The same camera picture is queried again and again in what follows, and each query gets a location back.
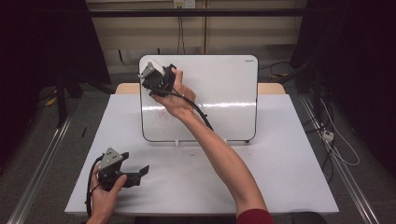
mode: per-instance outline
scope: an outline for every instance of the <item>white wall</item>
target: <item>white wall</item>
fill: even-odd
[[[173,8],[169,0],[86,0],[89,9]],[[295,8],[306,0],[196,0],[197,8]],[[176,54],[178,18],[93,18],[110,73],[135,70],[144,54]],[[256,55],[260,64],[290,59],[297,42],[300,17],[182,18],[187,54]],[[124,63],[120,62],[122,50]]]

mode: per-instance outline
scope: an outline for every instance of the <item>black curtain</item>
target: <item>black curtain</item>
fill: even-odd
[[[110,82],[86,12],[84,0],[0,1],[0,162],[21,141],[40,90],[55,86],[58,74],[84,76],[72,77],[75,82]]]
[[[310,0],[307,7],[328,5]],[[344,0],[330,15],[305,17],[290,64],[297,68],[312,56],[326,27],[334,22],[326,49],[319,55],[318,70],[336,102],[346,112],[352,128],[375,157],[396,176],[396,29],[394,3]],[[308,77],[311,85],[312,74]]]

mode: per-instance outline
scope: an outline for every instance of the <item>black device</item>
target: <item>black device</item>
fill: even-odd
[[[129,158],[129,153],[124,152],[119,154],[113,148],[109,148],[99,163],[98,180],[104,190],[110,191],[117,179],[122,175],[127,175],[128,178],[123,185],[123,188],[130,188],[140,185],[142,176],[149,172],[149,165],[141,169],[138,173],[123,173],[120,168],[122,162]]]
[[[167,67],[160,67],[155,62],[148,62],[143,73],[139,75],[140,78],[145,79],[142,86],[146,89],[152,90],[150,94],[166,96],[167,93],[163,91],[172,91],[175,83],[176,76],[172,72],[172,68],[176,67],[172,64]]]
[[[140,179],[142,176],[146,175],[149,172],[149,165],[141,169],[138,173],[123,173],[120,168],[122,165],[122,162],[127,160],[129,158],[129,153],[124,152],[122,154],[118,153],[116,150],[114,150],[112,147],[109,147],[107,149],[107,152],[104,153],[102,156],[98,157],[95,162],[92,165],[91,171],[90,171],[90,176],[88,178],[88,187],[87,187],[87,200],[85,201],[85,204],[87,206],[87,213],[88,216],[90,217],[92,214],[92,208],[91,208],[91,196],[93,191],[99,187],[102,186],[102,189],[106,191],[111,191],[111,189],[114,187],[114,184],[116,183],[117,179],[122,176],[122,175],[127,175],[128,178],[125,182],[125,184],[122,186],[123,188],[130,188],[133,186],[139,186],[140,185]],[[99,172],[98,172],[98,180],[99,180],[99,185],[92,187],[91,190],[91,180],[92,180],[92,174],[93,174],[93,169],[96,166],[96,163],[99,163]]]

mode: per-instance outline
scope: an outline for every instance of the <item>skin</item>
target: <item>skin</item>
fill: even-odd
[[[176,75],[174,89],[194,102],[195,93],[182,83],[183,71],[172,68],[172,72]],[[235,200],[237,217],[254,208],[268,211],[262,193],[245,163],[230,146],[201,121],[189,104],[172,95],[151,97],[165,106],[169,114],[183,122],[194,135],[216,173],[231,192]],[[92,175],[92,189],[99,184],[97,173],[98,170],[95,168]],[[102,190],[101,187],[93,191],[92,216],[88,223],[108,223],[117,203],[117,194],[125,181],[126,175],[123,175],[110,192]]]
[[[176,75],[175,90],[194,101],[195,93],[182,84],[183,72],[175,68],[172,71]],[[165,106],[167,111],[183,122],[194,135],[216,173],[233,195],[237,216],[253,208],[267,211],[262,193],[245,163],[230,146],[201,121],[189,104],[172,95],[166,97],[152,95],[152,98]]]
[[[99,185],[98,167],[93,169],[91,189]],[[108,223],[114,213],[117,203],[117,195],[127,179],[126,175],[120,176],[111,191],[107,192],[99,185],[92,193],[92,215],[87,223],[105,224]]]

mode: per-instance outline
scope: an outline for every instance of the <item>hand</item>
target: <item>hand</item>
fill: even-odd
[[[97,174],[98,166],[95,166],[91,177],[91,189],[93,189],[92,216],[87,223],[108,223],[111,216],[113,215],[114,208],[116,207],[117,195],[121,190],[122,186],[125,184],[127,176],[120,176],[111,191],[107,192],[102,189],[102,186],[100,186],[99,181],[96,177]]]
[[[180,95],[184,95],[184,97],[189,98],[191,101],[195,101],[195,93],[190,90],[187,86],[184,86],[182,83],[183,80],[183,71],[181,70],[176,70],[175,68],[172,68],[172,72],[175,74],[175,83],[174,83],[174,89],[176,91],[173,92],[178,92]],[[171,114],[173,117],[177,119],[183,119],[188,115],[193,114],[193,109],[191,105],[189,105],[185,100],[173,96],[173,95],[167,95],[165,97],[161,97],[158,95],[152,95],[151,96],[156,102],[162,104],[165,106],[166,110]]]

